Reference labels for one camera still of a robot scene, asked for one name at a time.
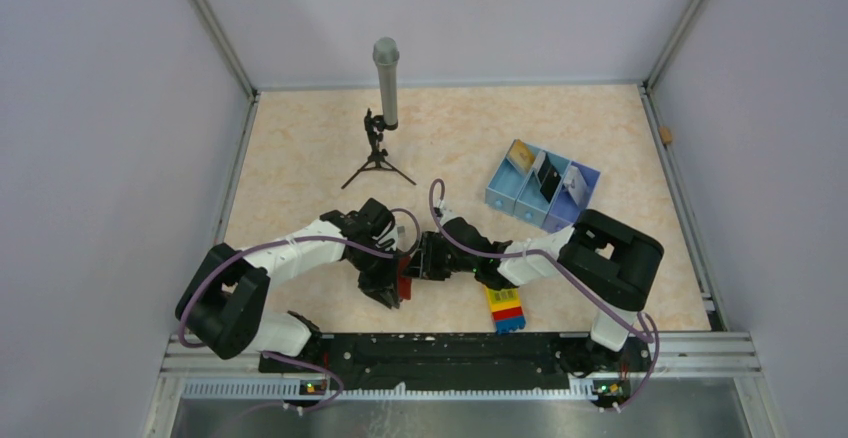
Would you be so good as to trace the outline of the red leather card holder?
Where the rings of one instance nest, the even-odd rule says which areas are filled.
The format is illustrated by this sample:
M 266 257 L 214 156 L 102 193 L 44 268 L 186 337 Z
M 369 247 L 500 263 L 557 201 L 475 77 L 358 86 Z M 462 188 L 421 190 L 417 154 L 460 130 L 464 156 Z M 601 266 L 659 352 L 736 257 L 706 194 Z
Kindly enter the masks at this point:
M 400 302 L 411 299 L 411 279 L 406 275 L 410 261 L 410 257 L 403 257 L 398 261 L 397 265 L 396 290 Z

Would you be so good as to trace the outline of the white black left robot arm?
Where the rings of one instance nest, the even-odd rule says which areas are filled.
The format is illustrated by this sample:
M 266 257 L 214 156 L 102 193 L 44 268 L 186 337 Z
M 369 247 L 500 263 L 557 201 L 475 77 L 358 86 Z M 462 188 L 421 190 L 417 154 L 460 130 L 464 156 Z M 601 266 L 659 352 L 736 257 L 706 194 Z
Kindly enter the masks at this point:
M 319 362 L 319 330 L 296 312 L 266 305 L 270 292 L 323 265 L 350 264 L 360 291 L 392 309 L 402 254 L 394 211 L 370 198 L 358 210 L 322 214 L 273 242 L 237 250 L 213 246 L 181 296 L 175 316 L 182 345 L 207 347 L 223 360 L 245 351 L 273 352 L 297 371 Z

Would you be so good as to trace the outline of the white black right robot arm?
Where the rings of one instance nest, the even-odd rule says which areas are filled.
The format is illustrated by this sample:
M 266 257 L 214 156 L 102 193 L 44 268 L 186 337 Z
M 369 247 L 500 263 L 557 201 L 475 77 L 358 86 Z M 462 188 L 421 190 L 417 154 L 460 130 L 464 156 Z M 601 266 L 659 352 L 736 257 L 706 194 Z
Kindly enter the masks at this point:
M 405 278 L 444 281 L 469 273 L 491 290 L 517 289 L 560 276 L 597 308 L 586 343 L 589 362 L 612 370 L 627 355 L 626 339 L 645 309 L 664 255 L 654 238 L 594 209 L 554 233 L 523 242 L 492 241 L 443 209 L 402 268 Z

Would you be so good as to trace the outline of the blue three-slot card box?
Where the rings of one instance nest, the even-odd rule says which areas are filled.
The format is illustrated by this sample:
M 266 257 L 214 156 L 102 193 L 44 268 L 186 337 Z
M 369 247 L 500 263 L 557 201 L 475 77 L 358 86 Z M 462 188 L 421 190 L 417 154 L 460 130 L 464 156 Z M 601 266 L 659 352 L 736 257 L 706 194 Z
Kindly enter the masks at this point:
M 485 188 L 484 202 L 553 233 L 589 208 L 600 177 L 584 163 L 515 139 Z

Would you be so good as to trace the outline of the yellow red blue toy block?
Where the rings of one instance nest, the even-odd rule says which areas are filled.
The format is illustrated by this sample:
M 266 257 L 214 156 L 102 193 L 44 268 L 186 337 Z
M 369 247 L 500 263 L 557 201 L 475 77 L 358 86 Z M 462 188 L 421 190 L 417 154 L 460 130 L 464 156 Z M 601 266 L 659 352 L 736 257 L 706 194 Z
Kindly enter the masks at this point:
M 510 334 L 526 327 L 526 318 L 517 288 L 484 288 L 496 334 Z

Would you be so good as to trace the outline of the black tripod stand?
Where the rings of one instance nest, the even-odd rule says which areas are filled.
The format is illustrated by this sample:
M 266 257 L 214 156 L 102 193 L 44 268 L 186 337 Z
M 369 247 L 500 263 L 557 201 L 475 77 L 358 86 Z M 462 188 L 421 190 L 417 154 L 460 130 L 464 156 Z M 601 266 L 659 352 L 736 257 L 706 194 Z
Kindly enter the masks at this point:
M 382 115 L 374 115 L 370 108 L 363 117 L 363 125 L 367 134 L 370 153 L 365 162 L 348 178 L 341 189 L 347 188 L 359 175 L 365 172 L 394 172 L 400 175 L 408 183 L 416 186 L 417 183 L 400 169 L 388 161 L 388 151 L 382 146 L 384 132 L 389 129 Z

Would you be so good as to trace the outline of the grey microphone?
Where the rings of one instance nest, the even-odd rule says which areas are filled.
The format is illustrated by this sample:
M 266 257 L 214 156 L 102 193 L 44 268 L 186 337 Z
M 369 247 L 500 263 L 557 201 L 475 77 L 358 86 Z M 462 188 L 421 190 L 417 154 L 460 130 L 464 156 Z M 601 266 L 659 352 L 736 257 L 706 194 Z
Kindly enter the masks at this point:
M 385 127 L 398 127 L 397 65 L 400 52 L 397 43 L 390 37 L 381 37 L 373 45 L 372 59 L 377 68 L 378 83 Z

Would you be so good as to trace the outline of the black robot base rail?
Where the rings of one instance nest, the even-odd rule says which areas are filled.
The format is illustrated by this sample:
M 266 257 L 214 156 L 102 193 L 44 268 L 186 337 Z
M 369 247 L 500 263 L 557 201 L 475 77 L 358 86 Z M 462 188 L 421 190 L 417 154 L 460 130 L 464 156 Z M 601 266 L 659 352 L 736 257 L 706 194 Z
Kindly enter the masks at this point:
M 596 373 L 644 372 L 648 346 L 629 338 L 619 351 L 585 333 L 340 333 L 316 338 L 300 359 L 336 373 L 351 391 L 565 390 Z

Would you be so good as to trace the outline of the small tan object on rail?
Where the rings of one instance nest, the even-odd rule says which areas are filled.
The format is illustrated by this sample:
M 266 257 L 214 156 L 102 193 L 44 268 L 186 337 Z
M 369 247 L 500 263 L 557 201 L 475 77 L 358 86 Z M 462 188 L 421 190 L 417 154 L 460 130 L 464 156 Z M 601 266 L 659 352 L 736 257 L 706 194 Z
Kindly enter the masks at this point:
M 658 134 L 660 137 L 660 141 L 663 146 L 668 146 L 673 142 L 673 134 L 671 130 L 666 126 L 660 126 L 658 128 Z

